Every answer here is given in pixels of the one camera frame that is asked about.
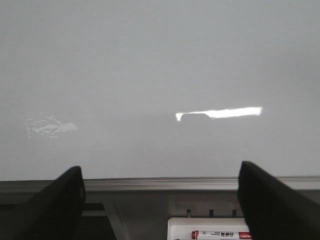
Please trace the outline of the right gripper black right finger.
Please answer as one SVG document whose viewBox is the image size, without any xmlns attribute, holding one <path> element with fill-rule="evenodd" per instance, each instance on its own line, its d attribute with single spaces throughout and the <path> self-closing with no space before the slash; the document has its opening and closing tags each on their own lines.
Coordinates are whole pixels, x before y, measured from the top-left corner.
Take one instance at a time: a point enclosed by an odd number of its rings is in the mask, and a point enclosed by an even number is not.
<svg viewBox="0 0 320 240">
<path fill-rule="evenodd" d="M 254 240 L 318 240 L 320 206 L 250 161 L 238 175 L 238 201 Z"/>
</svg>

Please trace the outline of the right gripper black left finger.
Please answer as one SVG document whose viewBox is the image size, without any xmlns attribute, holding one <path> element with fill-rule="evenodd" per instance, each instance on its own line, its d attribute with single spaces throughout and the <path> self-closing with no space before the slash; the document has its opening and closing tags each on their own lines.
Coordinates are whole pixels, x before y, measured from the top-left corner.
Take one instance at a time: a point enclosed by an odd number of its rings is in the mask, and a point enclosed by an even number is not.
<svg viewBox="0 0 320 240">
<path fill-rule="evenodd" d="M 86 191 L 80 166 L 0 216 L 2 240 L 70 240 L 80 221 Z"/>
</svg>

